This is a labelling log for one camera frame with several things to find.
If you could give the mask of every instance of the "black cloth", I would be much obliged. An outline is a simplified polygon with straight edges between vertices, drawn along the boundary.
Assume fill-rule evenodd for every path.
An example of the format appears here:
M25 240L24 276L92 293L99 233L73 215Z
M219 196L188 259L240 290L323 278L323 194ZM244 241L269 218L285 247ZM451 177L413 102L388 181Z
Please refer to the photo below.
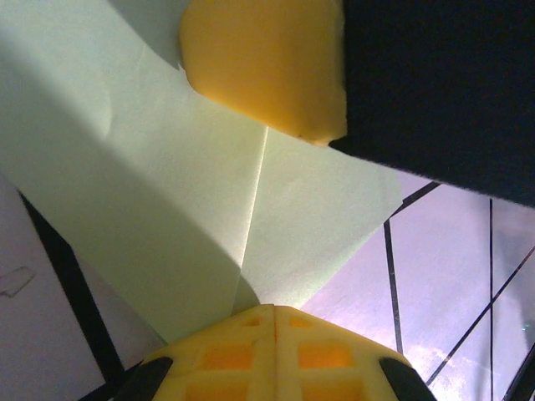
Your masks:
M535 206L535 2L345 0L346 154Z

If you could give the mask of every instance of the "yellow plastic part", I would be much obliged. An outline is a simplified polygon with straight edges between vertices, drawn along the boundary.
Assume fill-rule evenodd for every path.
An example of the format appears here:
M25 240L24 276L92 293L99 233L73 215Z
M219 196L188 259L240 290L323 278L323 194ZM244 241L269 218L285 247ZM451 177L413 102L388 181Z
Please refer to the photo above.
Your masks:
M291 307L261 305L162 348L154 401L396 401L379 359L401 355Z
M192 0L179 40L200 94L317 145L346 135L341 0Z

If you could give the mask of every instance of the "dark blue fabric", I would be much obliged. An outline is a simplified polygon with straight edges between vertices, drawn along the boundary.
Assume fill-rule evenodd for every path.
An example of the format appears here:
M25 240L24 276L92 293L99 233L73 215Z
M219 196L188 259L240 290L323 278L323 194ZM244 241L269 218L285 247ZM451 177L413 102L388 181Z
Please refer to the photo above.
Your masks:
M349 155L535 206L535 2L346 0Z

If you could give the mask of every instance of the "yellow foam block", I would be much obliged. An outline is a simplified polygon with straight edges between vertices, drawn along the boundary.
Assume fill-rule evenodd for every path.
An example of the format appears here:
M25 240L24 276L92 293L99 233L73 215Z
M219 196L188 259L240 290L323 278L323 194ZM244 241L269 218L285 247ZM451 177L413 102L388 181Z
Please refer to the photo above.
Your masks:
M179 37L197 92L318 145L346 134L341 0L192 0Z
M389 348L291 307L261 305L147 358L173 360L154 401L396 401Z

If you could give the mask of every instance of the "black line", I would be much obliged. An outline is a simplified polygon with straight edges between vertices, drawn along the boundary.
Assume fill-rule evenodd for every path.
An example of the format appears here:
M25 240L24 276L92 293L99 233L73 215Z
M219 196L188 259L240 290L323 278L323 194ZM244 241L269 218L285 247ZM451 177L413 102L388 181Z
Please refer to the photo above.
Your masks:
M403 342L401 340L400 304L398 301L398 287L395 283L394 251L392 249L392 232L390 229L390 220L387 220L385 222L384 229L386 261L388 263L390 295L392 297L392 314L394 315L395 346L397 348L398 353L403 353Z
M120 388L126 384L126 382L130 380L134 374L134 371L139 366L140 364L137 363L135 366L125 371L120 378L116 378L113 382L103 384L102 386L93 390L91 393L82 397L79 401L108 401L117 394Z
M485 313L487 313L490 308L491 308L491 303L489 303L485 307L485 309L483 309L483 312L480 313L480 315L477 317L474 323L472 323L471 326L468 328L468 330L466 330L466 332L461 337L461 339L457 342L457 344L455 344L455 347L453 347L450 353L448 353L448 355L444 358L441 364L438 365L438 368L435 369L435 372L433 372L433 374L427 379L427 382L425 382L425 384L429 386L431 385L431 383L433 383L433 380L436 379L436 377L442 371L442 369L448 364L448 362L450 362L450 359L457 352L457 350L461 347L461 345L465 342L465 340L468 338L468 336L474 330L474 328L476 328L477 324L483 319L483 316L485 316Z
M528 401L535 391L535 344L518 369L503 401Z
M125 369L94 303L73 249L22 194L21 198L100 372L106 382L113 382L125 374Z
M491 399L494 399L494 302L492 297L494 296L494 215L493 215L493 204L492 198L489 200L489 302L491 305L490 315L491 315L491 332L490 332L490 365L491 365Z
M531 249L531 251L524 257L524 259L520 262L520 265L515 269L515 271L509 276L507 281L500 287L498 292L492 297L489 304L483 309L483 311L480 313L480 315L477 317L477 319L474 321L474 323L468 328L468 330L465 332L465 334L461 337L461 339L457 342L455 347L448 353L447 357L441 362L441 364L438 366L438 368L433 372L433 374L429 377L426 384L429 386L431 383L433 383L433 380L436 379L438 374L441 372L441 370L447 365L447 363L450 361L451 357L457 352L457 350L461 347L461 345L465 342L465 340L468 338L470 333L474 330L476 325L483 319L483 316L485 316L485 313L487 313L491 306L496 300L500 297L500 295L503 293L503 291L507 288L509 283L512 281L512 279L518 274L518 272L522 269L522 267L526 264L527 260L530 258L530 256L535 252L535 246Z
M416 201L419 201L421 198L423 198L424 196L426 196L432 190L435 190L439 186L441 186L441 184L438 183L438 182L430 182L426 186L420 188L414 194L407 196L406 198L404 198L404 200L401 203L401 206L398 208L398 210L395 211L394 213L392 213L392 216L390 216L390 217L394 217L398 213L404 211L407 207L409 207L410 205L412 205Z

